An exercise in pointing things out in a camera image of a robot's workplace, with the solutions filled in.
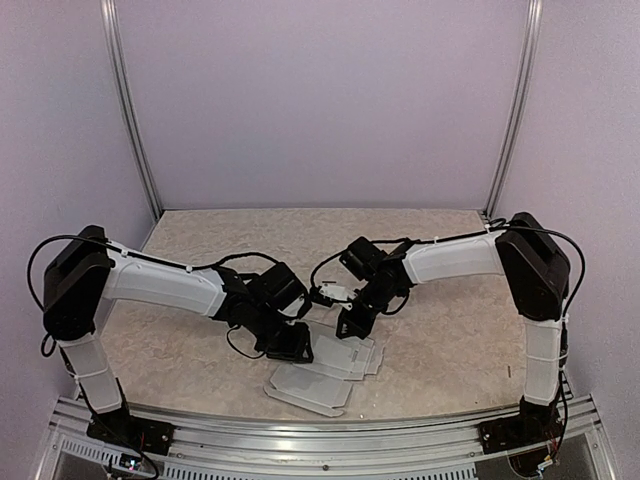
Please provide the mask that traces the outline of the white paper box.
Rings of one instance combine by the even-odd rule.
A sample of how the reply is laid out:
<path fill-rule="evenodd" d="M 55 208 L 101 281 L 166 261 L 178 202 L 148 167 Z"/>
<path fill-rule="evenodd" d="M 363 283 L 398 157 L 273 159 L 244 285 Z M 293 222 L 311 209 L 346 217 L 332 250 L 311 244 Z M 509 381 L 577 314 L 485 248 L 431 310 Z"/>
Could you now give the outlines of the white paper box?
<path fill-rule="evenodd" d="M 317 322 L 309 327 L 313 361 L 279 366 L 264 393 L 324 417 L 340 417 L 355 384 L 378 373 L 384 345 L 369 337 L 339 339 L 332 327 Z"/>

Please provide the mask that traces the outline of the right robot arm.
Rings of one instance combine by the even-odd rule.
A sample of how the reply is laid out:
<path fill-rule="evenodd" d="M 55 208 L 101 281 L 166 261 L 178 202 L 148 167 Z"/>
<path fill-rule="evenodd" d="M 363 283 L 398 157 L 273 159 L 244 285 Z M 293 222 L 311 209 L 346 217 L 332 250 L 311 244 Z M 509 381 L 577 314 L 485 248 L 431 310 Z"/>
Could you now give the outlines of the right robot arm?
<path fill-rule="evenodd" d="M 340 339 L 367 337 L 391 302 L 422 285 L 474 277 L 498 277 L 524 323 L 525 378 L 520 409 L 511 433 L 523 444 L 535 442 L 551 424 L 560 400 L 561 370 L 568 353 L 570 260 L 560 235 L 527 212 L 505 224 L 443 239 L 403 239 L 386 251 L 361 236 L 340 254 L 340 263 L 362 287 L 341 309 Z"/>

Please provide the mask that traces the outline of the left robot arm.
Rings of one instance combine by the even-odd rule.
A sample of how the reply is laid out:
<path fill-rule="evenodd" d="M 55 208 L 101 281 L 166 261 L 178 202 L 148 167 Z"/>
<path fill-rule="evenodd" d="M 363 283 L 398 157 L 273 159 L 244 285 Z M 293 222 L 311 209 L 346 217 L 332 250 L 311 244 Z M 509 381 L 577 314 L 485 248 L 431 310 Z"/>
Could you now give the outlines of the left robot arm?
<path fill-rule="evenodd" d="M 64 248 L 43 274 L 40 308 L 47 335 L 71 367 L 88 406 L 102 414 L 102 430 L 121 445 L 140 434 L 137 418 L 124 410 L 125 395 L 96 331 L 104 300 L 130 301 L 184 310 L 244 328 L 259 357 L 310 363 L 310 329 L 303 318 L 311 308 L 308 289 L 276 259 L 261 273 L 239 273 L 221 259 L 194 266 L 150 256 L 109 240 L 103 228 L 56 235 Z"/>

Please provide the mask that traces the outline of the front aluminium rail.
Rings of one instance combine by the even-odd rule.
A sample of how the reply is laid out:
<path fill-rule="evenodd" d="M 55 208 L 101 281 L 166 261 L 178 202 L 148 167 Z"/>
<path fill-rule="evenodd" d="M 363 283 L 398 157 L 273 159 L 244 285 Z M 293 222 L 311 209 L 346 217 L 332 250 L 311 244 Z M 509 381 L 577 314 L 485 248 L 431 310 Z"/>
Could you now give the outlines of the front aluminium rail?
<path fill-rule="evenodd" d="M 175 426 L 168 456 L 149 454 L 163 479 L 521 479 L 510 468 L 511 452 L 484 454 L 478 432 L 481 422 L 515 414 L 515 407 L 431 418 L 306 422 L 131 408 L 135 415 Z M 592 398 L 569 399 L 568 411 L 558 464 L 545 468 L 543 479 L 622 479 Z M 73 478 L 71 472 L 63 475 L 72 456 L 76 465 L 85 462 L 89 478 L 105 479 L 102 465 L 108 466 L 109 457 L 113 469 L 119 467 L 130 450 L 88 438 L 88 420 L 83 402 L 58 400 L 31 478 Z"/>

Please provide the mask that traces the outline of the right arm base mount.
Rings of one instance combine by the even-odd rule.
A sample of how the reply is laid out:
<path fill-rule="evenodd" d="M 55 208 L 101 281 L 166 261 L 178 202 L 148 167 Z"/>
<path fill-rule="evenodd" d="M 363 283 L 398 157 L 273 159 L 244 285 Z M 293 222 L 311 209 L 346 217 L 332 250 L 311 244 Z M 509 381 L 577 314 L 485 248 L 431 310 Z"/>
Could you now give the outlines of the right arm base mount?
<path fill-rule="evenodd" d="M 481 422 L 478 434 L 483 453 L 488 455 L 550 441 L 562 429 L 559 419 L 543 424 L 535 417 L 515 415 Z"/>

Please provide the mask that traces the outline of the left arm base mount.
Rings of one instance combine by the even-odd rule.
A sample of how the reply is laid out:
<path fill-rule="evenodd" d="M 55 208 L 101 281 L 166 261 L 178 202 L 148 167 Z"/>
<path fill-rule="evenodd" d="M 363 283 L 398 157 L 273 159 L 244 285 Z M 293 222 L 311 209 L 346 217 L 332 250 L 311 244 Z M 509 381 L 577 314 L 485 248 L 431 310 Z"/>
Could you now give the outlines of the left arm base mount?
<path fill-rule="evenodd" d="M 171 423 L 135 416 L 123 418 L 94 417 L 88 428 L 90 438 L 127 447 L 131 450 L 166 456 L 175 426 Z"/>

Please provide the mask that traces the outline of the right aluminium frame post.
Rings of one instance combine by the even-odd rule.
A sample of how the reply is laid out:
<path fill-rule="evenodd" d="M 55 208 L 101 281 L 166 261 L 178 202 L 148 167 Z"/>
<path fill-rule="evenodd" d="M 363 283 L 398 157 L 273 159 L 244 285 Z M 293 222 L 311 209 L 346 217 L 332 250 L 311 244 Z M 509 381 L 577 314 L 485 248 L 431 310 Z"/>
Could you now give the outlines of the right aluminium frame post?
<path fill-rule="evenodd" d="M 543 4 L 544 2 L 542 0 L 531 0 L 528 2 L 514 94 L 507 118 L 505 134 L 499 150 L 496 169 L 492 178 L 488 198 L 482 210 L 483 215 L 487 219 L 492 219 L 496 214 L 517 145 L 520 127 L 526 109 L 531 77 L 534 71 L 543 17 Z"/>

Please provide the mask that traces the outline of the aluminium frame post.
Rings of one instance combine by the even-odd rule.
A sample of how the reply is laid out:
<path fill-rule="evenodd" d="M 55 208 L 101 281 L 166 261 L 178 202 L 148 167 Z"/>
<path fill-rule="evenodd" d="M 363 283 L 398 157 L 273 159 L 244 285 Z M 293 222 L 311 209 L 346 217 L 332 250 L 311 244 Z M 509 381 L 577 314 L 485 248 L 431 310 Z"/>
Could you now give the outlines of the aluminium frame post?
<path fill-rule="evenodd" d="M 499 150 L 496 169 L 492 178 L 488 198 L 482 210 L 483 215 L 487 219 L 492 219 L 496 214 L 517 145 L 520 127 L 526 109 L 531 77 L 534 71 L 543 17 L 543 4 L 544 2 L 542 0 L 531 0 L 528 2 L 514 94 L 507 118 L 505 134 Z"/>
<path fill-rule="evenodd" d="M 124 45 L 119 28 L 116 2 L 114 0 L 101 0 L 100 13 L 111 70 L 114 77 L 116 95 L 126 135 L 131 147 L 134 165 L 140 177 L 143 193 L 153 221 L 157 223 L 164 213 L 164 207 L 156 186 L 151 165 L 147 158 L 138 116 L 135 110 L 133 94 L 128 78 Z"/>

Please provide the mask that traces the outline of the left aluminium frame post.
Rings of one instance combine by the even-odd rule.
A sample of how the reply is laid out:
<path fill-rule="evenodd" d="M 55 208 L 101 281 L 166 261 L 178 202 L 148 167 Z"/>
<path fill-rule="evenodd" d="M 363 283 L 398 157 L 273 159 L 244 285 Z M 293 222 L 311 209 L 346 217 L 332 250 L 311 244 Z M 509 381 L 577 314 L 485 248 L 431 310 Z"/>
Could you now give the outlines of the left aluminium frame post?
<path fill-rule="evenodd" d="M 133 94 L 128 78 L 124 45 L 119 28 L 116 2 L 114 0 L 101 0 L 100 13 L 111 70 L 114 77 L 116 95 L 126 135 L 131 147 L 134 165 L 140 177 L 143 193 L 153 221 L 157 223 L 164 213 L 164 207 L 156 186 L 151 165 L 147 158 L 138 116 L 135 110 Z"/>

